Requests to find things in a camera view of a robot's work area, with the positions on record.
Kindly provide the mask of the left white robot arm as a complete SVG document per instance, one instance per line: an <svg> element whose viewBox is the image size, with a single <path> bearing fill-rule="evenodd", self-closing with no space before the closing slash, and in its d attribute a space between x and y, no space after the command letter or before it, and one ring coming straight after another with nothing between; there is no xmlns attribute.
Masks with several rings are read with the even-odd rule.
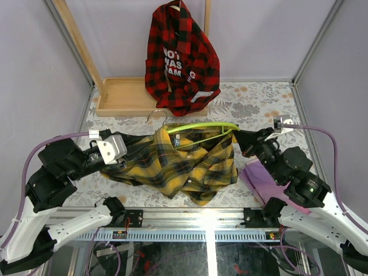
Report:
<svg viewBox="0 0 368 276"><path fill-rule="evenodd" d="M69 241L99 227L141 227L141 211L127 211L117 197L60 224L49 218L76 192L74 181L123 165L142 136L90 131L56 136L36 146L22 171L22 197L17 216L1 236L1 273L31 271L52 258Z"/></svg>

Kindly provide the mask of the yellow plaid flannel shirt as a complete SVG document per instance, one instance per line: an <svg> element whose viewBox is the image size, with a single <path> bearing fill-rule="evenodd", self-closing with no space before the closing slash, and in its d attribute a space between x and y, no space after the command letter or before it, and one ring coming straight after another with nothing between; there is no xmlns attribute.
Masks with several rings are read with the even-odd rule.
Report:
<svg viewBox="0 0 368 276"><path fill-rule="evenodd" d="M149 186L172 199L178 193L186 194L195 204L204 206L219 190L237 182L231 132L217 139L191 145L177 152L173 147L218 135L221 131L203 133L201 130L167 134L168 124L155 131L155 150L144 156L123 157L120 164L100 170L105 178L131 186Z"/></svg>

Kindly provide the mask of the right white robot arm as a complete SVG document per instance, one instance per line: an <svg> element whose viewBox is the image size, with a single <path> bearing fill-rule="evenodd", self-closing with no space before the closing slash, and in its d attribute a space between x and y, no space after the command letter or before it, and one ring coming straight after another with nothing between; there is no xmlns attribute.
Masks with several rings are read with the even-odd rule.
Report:
<svg viewBox="0 0 368 276"><path fill-rule="evenodd" d="M248 188L263 204L262 220L269 226L294 228L333 249L355 270L367 273L367 223L311 172L312 161L300 147L279 149L276 138L301 128L277 124L259 131L235 131L243 156L255 156L241 172Z"/></svg>

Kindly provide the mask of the lime green wire hanger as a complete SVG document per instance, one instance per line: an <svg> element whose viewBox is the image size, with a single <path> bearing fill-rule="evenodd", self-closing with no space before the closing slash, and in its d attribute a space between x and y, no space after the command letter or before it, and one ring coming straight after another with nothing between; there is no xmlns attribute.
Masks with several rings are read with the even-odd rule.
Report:
<svg viewBox="0 0 368 276"><path fill-rule="evenodd" d="M226 136L227 134L233 132L233 131L240 131L240 128L233 123L230 122L199 122L195 124L184 124L181 126L177 126L175 128L167 129L167 134L181 134L183 131L190 131L190 133L193 132L193 130L201 130L203 133L212 133L212 132L218 132L221 131L218 135L205 138L196 142L193 142L191 144L186 145L180 145L179 147L175 146L173 147L174 151L177 152L179 149L196 145L202 142L206 142L209 140L217 139L219 137Z"/></svg>

